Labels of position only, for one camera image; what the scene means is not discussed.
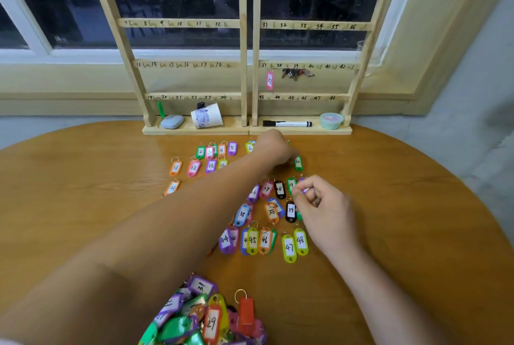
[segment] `person's right hand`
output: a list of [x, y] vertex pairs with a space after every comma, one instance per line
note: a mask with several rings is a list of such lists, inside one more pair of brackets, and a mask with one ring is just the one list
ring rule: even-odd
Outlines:
[[293, 188], [292, 196], [309, 235], [329, 259], [360, 247], [351, 201], [341, 191], [311, 176]]

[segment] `table top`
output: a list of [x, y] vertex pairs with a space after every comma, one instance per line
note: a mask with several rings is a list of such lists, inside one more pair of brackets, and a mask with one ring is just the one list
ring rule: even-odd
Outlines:
[[[511, 343], [514, 253], [492, 215], [420, 151], [353, 127], [349, 136], [291, 136], [304, 173], [350, 194], [366, 249], [444, 327], [466, 344]], [[187, 165], [201, 142], [214, 140], [236, 141], [240, 157], [249, 138], [144, 136], [141, 128], [137, 121], [92, 123], [0, 151], [0, 310], [87, 242], [160, 199], [173, 156]], [[179, 178], [190, 184], [185, 169]], [[299, 176], [292, 167], [273, 174]], [[255, 208], [254, 219], [264, 221], [263, 203]], [[277, 232], [297, 227], [282, 220]], [[294, 264], [284, 261], [278, 241], [268, 256], [217, 249], [196, 272], [217, 283], [229, 304], [237, 289], [246, 290], [270, 344], [373, 343], [349, 289], [309, 242], [309, 254]]]

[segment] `person's left hand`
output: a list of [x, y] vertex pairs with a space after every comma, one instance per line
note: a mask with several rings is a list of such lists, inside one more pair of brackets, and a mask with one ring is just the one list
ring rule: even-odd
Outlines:
[[289, 146], [282, 133], [276, 128], [259, 135], [255, 142], [254, 152], [264, 153], [271, 157], [275, 161], [275, 165], [284, 164], [298, 155], [298, 150]]

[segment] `white paper cup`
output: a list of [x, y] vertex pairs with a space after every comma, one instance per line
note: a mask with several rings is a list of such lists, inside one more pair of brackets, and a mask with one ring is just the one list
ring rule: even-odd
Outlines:
[[223, 126], [222, 114], [217, 103], [191, 111], [191, 118], [196, 128]]

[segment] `wooden base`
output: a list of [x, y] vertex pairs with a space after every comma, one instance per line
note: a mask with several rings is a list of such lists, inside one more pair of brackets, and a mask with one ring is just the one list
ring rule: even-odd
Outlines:
[[[289, 122], [312, 122], [312, 127], [264, 127], [264, 120], [289, 121]], [[340, 126], [337, 130], [327, 130], [321, 127], [319, 115], [314, 116], [260, 116], [257, 126], [250, 126], [250, 135], [262, 134], [271, 128], [280, 130], [286, 135], [348, 135], [352, 133], [351, 127]]]
[[241, 116], [223, 116], [223, 126], [196, 128], [191, 116], [184, 116], [179, 128], [171, 130], [160, 127], [162, 118], [158, 118], [152, 127], [143, 127], [145, 135], [248, 135], [249, 128], [241, 126]]

